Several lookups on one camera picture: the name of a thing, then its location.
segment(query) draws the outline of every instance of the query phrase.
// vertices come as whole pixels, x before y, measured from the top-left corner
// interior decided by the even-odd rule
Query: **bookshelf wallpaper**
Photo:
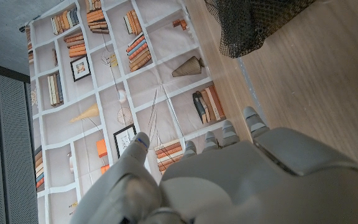
[[[225,119],[183,1],[101,0],[91,8],[66,0],[29,25],[40,223],[69,220],[134,133],[149,135],[145,168],[159,182],[158,164],[174,158],[158,158],[156,147],[175,141],[178,161],[186,141]],[[53,22],[69,12],[77,25]]]

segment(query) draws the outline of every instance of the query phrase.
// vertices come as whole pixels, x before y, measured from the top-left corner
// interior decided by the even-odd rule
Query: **framed picture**
[[[70,62],[70,64],[74,82],[91,74],[90,63],[88,62],[88,57],[86,55]]]
[[[136,135],[136,130],[133,124],[114,133],[114,140],[116,142],[118,159],[120,155],[122,155],[122,153],[125,151],[129,143],[131,142],[132,138],[135,137],[135,135]]]

